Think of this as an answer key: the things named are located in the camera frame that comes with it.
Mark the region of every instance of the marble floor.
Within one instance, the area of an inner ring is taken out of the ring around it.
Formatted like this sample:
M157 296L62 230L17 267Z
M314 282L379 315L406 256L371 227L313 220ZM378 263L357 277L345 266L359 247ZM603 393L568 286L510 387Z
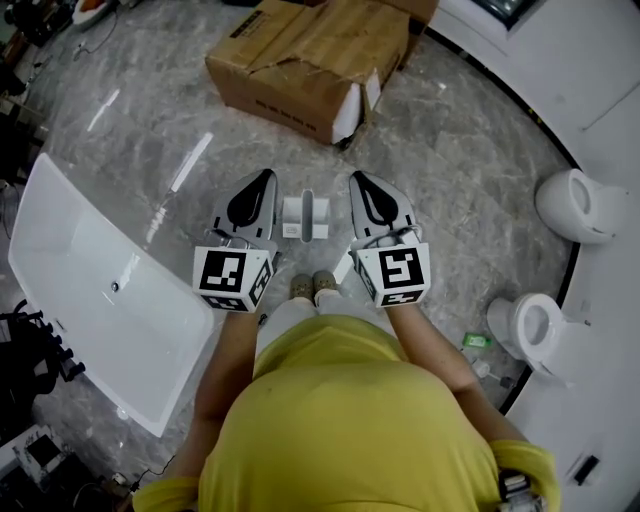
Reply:
M431 247L433 284L422 308L456 346L465 332L488 334L485 310L496 296L555 296L570 245L541 223L533 198L536 184L568 163L504 93L425 36L391 78L361 140L340 152L223 105L204 56L246 12L213 1L145 0L120 10L113 34L91 54L74 55L74 48L84 41L95 49L113 15L88 32L60 34L26 59L28 73L32 62L46 63L27 103L45 116L45 151L73 164L70 179L117 227L189 282L193 245L211 224L216 198L240 176L270 167L281 195L311 188L331 198L328 241L282 245L268 313L286 298L295 273L332 269L340 260L353 238L348 178L364 169L413 202ZM211 142L171 191L206 133ZM12 279L0 287L5 297L16 294ZM367 297L353 272L343 291ZM517 378L524 368L497 344L465 354L500 376ZM197 374L161 439L118 419L86 378L60 382L37 398L34 412L96 473L132 477L161 468L180 444ZM490 378L483 386L496 405L508 393Z

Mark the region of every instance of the white bathtub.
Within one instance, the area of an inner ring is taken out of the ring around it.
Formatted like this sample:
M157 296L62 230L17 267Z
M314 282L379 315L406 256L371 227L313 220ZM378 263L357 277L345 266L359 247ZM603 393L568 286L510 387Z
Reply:
M9 263L87 376L161 436L213 330L209 307L111 224L46 154L25 189Z

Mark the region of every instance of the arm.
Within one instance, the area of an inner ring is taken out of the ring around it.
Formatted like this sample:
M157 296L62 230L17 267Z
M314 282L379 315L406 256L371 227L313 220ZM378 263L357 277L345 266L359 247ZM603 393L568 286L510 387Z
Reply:
M167 468L166 478L200 476L227 412L253 378L257 333L257 313L227 313L196 392L189 433Z
M387 308L409 361L433 373L451 390L474 428L487 441L524 436L484 396L464 356L440 333L415 304Z

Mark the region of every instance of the white pants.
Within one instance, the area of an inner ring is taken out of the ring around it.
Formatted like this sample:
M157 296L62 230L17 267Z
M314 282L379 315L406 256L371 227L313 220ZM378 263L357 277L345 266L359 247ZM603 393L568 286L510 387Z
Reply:
M320 290L316 293L315 300L317 308L313 305L313 302L304 297L296 297L280 304L258 332L256 355L292 327L307 318L317 315L354 316L379 327L395 337L393 327L386 319L380 318L373 311L357 302L343 297L336 290Z

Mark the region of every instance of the toilet bowl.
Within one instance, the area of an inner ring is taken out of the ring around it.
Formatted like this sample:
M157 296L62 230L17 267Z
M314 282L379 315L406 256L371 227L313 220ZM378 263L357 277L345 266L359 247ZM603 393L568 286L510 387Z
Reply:
M578 169L559 172L536 193L536 210L558 235L574 242L608 242L620 229L629 192L605 186Z
M548 295L530 293L514 302L495 299L487 310L487 323L512 357L565 384L591 374L597 364L590 327L566 318Z

